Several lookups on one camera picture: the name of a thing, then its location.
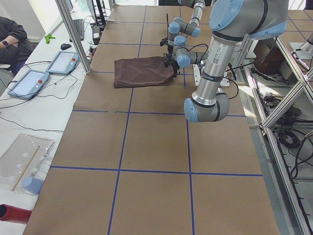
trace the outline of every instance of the brown cloth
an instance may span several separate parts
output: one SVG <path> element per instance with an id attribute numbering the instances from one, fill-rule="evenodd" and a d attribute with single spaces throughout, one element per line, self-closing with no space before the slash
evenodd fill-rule
<path id="1" fill-rule="evenodd" d="M 165 67 L 163 58 L 115 60 L 115 88 L 158 86 L 173 79 L 172 66 Z"/>

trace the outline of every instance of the white desk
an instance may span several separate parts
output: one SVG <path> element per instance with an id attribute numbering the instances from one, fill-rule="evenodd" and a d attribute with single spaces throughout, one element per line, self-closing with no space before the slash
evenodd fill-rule
<path id="1" fill-rule="evenodd" d="M 82 18 L 86 16 L 81 16 L 81 13 L 76 13 L 72 15 L 73 19 Z M 91 42 L 91 27 L 88 23 L 85 23 L 85 40 L 82 41 L 84 50 L 87 52 Z M 49 44 L 46 44 L 43 38 L 34 52 L 31 54 L 26 63 L 38 62 L 38 61 L 51 61 L 56 53 L 60 51 L 60 45 L 62 43 L 69 43 L 69 35 L 64 24 L 62 24 L 54 33 L 53 36 L 56 39 L 51 39 Z M 72 47 L 66 51 L 75 51 Z M 30 67 L 34 70 L 45 71 L 48 63 L 45 64 L 34 64 Z M 19 80 L 27 71 L 28 67 L 24 67 L 13 79 L 14 81 Z M 57 99 L 55 97 L 35 97 L 25 104 L 12 107 L 0 109 L 0 117 L 7 120 L 14 121 L 22 126 L 31 127 L 33 129 L 49 129 L 49 130 L 62 130 L 64 131 L 69 116 L 72 111 L 73 104 L 78 96 L 85 78 L 85 71 L 81 64 L 78 64 L 77 68 L 71 73 L 77 78 L 77 82 L 70 89 L 67 97 L 65 99 Z M 50 80 L 44 86 L 56 83 L 58 80 L 63 78 L 63 76 L 52 75 Z M 71 76 L 65 77 L 62 81 L 57 82 L 55 85 L 48 87 L 39 92 L 38 95 L 45 96 L 53 94 L 57 97 L 64 97 L 67 94 L 70 86 L 76 81 L 75 78 Z M 7 107 L 23 102 L 18 98 L 3 100 L 10 98 L 7 94 L 7 90 L 0 97 L 0 107 Z M 60 139 L 62 137 L 62 132 L 47 132 L 47 131 L 32 131 L 22 129 L 16 124 L 4 121 L 0 119 L 0 157 L 5 153 L 5 151 L 11 146 L 14 140 L 19 136 L 19 134 L 29 134 L 33 136 L 48 138 L 55 141 L 55 144 L 50 151 L 49 155 L 54 156 L 56 149 L 59 145 Z M 33 209 L 37 197 L 26 195 L 18 192 L 11 192 L 4 190 L 0 187 L 0 204 L 9 204 L 12 206 Z M 17 223 L 9 223 L 0 221 L 0 231 L 1 234 L 10 235 L 21 235 L 25 229 L 25 225 Z"/>

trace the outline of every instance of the red cup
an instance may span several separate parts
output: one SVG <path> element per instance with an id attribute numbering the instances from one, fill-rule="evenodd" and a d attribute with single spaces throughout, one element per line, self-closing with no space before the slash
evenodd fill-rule
<path id="1" fill-rule="evenodd" d="M 7 221 L 12 223 L 27 224 L 30 218 L 31 211 L 13 207 L 10 205 L 0 205 L 0 221 Z"/>

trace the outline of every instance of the computer mouse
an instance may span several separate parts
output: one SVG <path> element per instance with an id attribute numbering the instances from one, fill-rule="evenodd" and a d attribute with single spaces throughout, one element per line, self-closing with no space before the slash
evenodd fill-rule
<path id="1" fill-rule="evenodd" d="M 71 44 L 63 43 L 63 44 L 61 45 L 61 50 L 66 50 L 66 49 L 70 48 L 71 46 L 72 46 Z"/>

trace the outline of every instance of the tablet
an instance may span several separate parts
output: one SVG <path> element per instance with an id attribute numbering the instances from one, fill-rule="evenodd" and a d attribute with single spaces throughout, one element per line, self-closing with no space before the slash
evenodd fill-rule
<path id="1" fill-rule="evenodd" d="M 79 57 L 76 52 L 59 51 L 46 69 L 51 74 L 68 75 L 72 72 Z"/>
<path id="2" fill-rule="evenodd" d="M 8 91 L 8 94 L 21 99 L 31 99 L 38 94 L 43 85 L 49 80 L 49 77 L 48 72 L 29 70 Z"/>

